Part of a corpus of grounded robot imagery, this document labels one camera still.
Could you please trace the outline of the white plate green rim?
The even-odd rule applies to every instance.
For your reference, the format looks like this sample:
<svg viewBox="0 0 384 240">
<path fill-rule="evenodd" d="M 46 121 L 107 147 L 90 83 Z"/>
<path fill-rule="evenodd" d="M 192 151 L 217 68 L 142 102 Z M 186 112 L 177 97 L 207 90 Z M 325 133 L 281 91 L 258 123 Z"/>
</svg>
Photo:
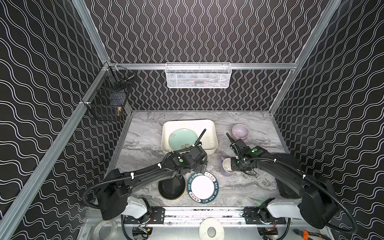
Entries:
<svg viewBox="0 0 384 240">
<path fill-rule="evenodd" d="M 187 181 L 187 192 L 192 200 L 199 204 L 208 204 L 216 199 L 219 194 L 217 178 L 205 172 L 192 174 Z"/>
</svg>

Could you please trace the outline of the mint green ceramic plate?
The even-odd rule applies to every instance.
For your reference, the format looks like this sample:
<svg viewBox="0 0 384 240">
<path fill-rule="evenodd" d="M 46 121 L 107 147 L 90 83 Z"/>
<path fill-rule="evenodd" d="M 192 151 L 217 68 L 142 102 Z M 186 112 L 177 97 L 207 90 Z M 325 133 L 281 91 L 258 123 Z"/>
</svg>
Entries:
<svg viewBox="0 0 384 240">
<path fill-rule="evenodd" d="M 178 129 L 171 133 L 169 145 L 172 150 L 184 150 L 191 147 L 197 140 L 197 134 L 189 129 Z"/>
</svg>

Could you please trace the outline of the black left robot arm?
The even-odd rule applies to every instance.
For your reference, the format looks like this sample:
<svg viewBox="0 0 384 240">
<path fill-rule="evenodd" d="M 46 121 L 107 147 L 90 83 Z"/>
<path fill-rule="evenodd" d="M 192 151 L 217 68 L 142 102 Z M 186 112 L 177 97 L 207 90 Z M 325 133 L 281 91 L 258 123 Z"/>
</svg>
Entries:
<svg viewBox="0 0 384 240">
<path fill-rule="evenodd" d="M 150 214 L 149 204 L 145 199 L 133 198 L 132 194 L 153 183 L 184 176 L 187 173 L 205 173 L 208 154 L 202 147 L 201 138 L 191 147 L 168 152 L 157 164 L 150 167 L 121 173 L 118 169 L 110 171 L 105 179 L 83 193 L 83 202 L 87 207 L 98 209 L 103 220 L 117 216 L 131 216 L 143 219 Z"/>
</svg>

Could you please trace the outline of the lilac ceramic bowl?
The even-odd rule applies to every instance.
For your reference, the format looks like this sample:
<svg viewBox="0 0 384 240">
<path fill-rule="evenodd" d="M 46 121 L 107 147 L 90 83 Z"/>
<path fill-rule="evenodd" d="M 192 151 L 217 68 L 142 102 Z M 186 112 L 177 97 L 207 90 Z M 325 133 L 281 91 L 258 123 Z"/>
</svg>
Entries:
<svg viewBox="0 0 384 240">
<path fill-rule="evenodd" d="M 236 140 L 246 140 L 249 137 L 250 130 L 243 124 L 236 124 L 232 127 L 231 134 Z"/>
</svg>

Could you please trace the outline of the black round plate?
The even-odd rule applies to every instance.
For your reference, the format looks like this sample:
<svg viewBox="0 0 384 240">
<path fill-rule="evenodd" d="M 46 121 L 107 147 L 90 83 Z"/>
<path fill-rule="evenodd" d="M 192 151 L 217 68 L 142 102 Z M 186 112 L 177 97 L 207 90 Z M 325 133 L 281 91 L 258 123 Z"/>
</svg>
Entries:
<svg viewBox="0 0 384 240">
<path fill-rule="evenodd" d="M 171 179 L 158 182 L 160 195 L 169 201 L 180 199 L 186 192 L 187 184 L 184 176 L 178 176 Z"/>
</svg>

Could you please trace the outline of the lilac mug white inside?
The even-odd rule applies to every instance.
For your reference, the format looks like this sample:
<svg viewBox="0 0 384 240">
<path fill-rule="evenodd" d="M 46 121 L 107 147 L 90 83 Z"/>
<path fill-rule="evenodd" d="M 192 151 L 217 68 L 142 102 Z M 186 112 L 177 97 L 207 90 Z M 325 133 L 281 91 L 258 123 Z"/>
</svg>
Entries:
<svg viewBox="0 0 384 240">
<path fill-rule="evenodd" d="M 221 174 L 225 177 L 229 177 L 235 173 L 231 167 L 231 158 L 220 157 L 219 161 L 221 163 Z"/>
</svg>

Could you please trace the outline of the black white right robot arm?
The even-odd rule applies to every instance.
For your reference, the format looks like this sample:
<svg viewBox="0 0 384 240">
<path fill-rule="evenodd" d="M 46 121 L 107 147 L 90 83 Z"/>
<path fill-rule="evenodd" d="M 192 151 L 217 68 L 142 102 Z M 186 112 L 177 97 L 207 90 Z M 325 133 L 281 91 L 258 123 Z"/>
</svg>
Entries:
<svg viewBox="0 0 384 240">
<path fill-rule="evenodd" d="M 243 140 L 227 135 L 230 148 L 236 155 L 231 158 L 231 170 L 250 173 L 257 169 L 272 175 L 278 182 L 282 199 L 270 198 L 261 205 L 259 218 L 263 222 L 290 218 L 306 221 L 316 229 L 329 227 L 341 233 L 355 234 L 357 222 L 335 195 L 331 181 L 325 177 L 315 178 L 298 167 L 298 160 L 291 154 L 271 154 L 264 148 L 250 148 Z M 352 223 L 342 229 L 330 223 L 339 212 L 344 212 Z"/>
</svg>

